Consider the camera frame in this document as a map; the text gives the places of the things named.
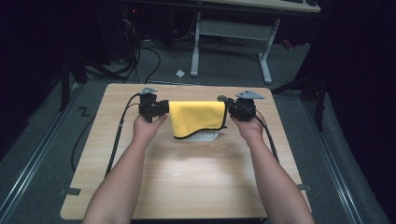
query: folded towel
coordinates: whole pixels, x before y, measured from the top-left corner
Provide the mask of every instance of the folded towel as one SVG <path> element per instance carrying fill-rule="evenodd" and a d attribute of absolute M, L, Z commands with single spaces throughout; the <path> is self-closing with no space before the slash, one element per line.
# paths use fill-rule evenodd
<path fill-rule="evenodd" d="M 169 101 L 174 137 L 188 138 L 202 130 L 221 130 L 227 108 L 218 101 Z"/>

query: microfiber towel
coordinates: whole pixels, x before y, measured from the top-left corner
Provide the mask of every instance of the microfiber towel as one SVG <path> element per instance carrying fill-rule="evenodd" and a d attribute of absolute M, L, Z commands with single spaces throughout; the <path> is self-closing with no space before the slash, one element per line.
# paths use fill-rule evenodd
<path fill-rule="evenodd" d="M 221 130 L 227 108 L 218 101 L 169 101 L 173 133 L 183 139 L 202 130 Z"/>

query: forearm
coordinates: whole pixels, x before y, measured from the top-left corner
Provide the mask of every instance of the forearm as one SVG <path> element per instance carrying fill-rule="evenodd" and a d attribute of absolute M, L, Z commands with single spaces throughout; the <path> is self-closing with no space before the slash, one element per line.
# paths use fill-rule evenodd
<path fill-rule="evenodd" d="M 94 193 L 83 223 L 130 223 L 140 191 L 147 144 L 132 142 Z"/>
<path fill-rule="evenodd" d="M 262 138 L 247 141 L 262 204 L 273 223 L 313 223 L 305 199 Z"/>

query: dark background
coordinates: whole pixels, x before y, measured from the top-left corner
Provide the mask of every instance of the dark background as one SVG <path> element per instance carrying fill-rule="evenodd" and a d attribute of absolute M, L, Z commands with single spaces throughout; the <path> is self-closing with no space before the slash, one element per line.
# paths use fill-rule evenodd
<path fill-rule="evenodd" d="M 385 0 L 320 3 L 323 14 L 348 20 L 342 25 L 325 25 L 321 30 L 285 21 L 276 40 L 288 39 L 293 45 L 314 43 L 297 79 L 319 73 L 323 61 L 329 60 L 326 56 L 336 50 L 330 58 L 327 92 L 353 155 L 390 222 L 396 222 L 391 211 L 396 200 L 395 3 Z M 109 40 L 111 32 L 106 32 L 108 27 L 120 28 L 120 24 L 111 20 L 99 22 L 100 13 L 88 3 L 1 3 L 0 159 L 59 79 L 62 60 L 70 50 L 97 63 L 109 63 L 118 57 L 108 51 L 113 42 Z M 150 13 L 161 13 L 163 20 L 152 19 L 155 17 L 150 17 Z M 190 17 L 191 13 L 142 8 L 145 19 L 141 22 L 148 28 L 148 34 L 169 43 L 174 38 L 173 29 L 183 33 L 189 24 L 182 21 L 191 19 L 182 19 Z"/>

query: desk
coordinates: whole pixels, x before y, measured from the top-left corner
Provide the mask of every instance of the desk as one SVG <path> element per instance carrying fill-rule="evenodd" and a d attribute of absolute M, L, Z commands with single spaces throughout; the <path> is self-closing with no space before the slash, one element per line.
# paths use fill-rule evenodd
<path fill-rule="evenodd" d="M 200 3 L 201 2 L 237 5 L 243 7 L 266 7 L 271 9 L 302 12 L 320 12 L 320 8 L 318 6 L 311 7 L 306 2 L 302 4 L 281 0 L 201 0 Z M 266 84 L 271 84 L 272 79 L 270 71 L 268 69 L 267 57 L 270 52 L 270 48 L 274 42 L 279 23 L 280 19 L 275 19 L 273 25 L 257 25 L 227 21 L 201 20 L 201 13 L 198 12 L 195 25 L 195 45 L 192 52 L 191 76 L 198 76 L 200 35 L 219 35 L 265 41 L 266 45 L 262 53 L 259 54 L 259 62 L 262 67 L 264 82 Z"/>
<path fill-rule="evenodd" d="M 146 85 L 110 84 L 81 155 L 72 189 L 66 195 L 61 216 L 82 219 L 88 203 L 105 177 L 120 117 L 128 99 Z M 236 87 L 149 85 L 157 89 L 158 101 L 217 100 L 235 98 L 245 91 Z M 273 136 L 280 163 L 296 184 L 302 184 L 271 92 L 250 88 L 265 96 L 256 100 Z M 114 164 L 133 136 L 137 107 L 131 107 L 120 136 Z M 146 152 L 142 189 L 134 218 L 266 217 L 257 191 L 250 153 L 236 125 L 227 118 L 227 129 L 212 142 L 179 141 L 173 137 L 171 120 L 158 131 Z"/>

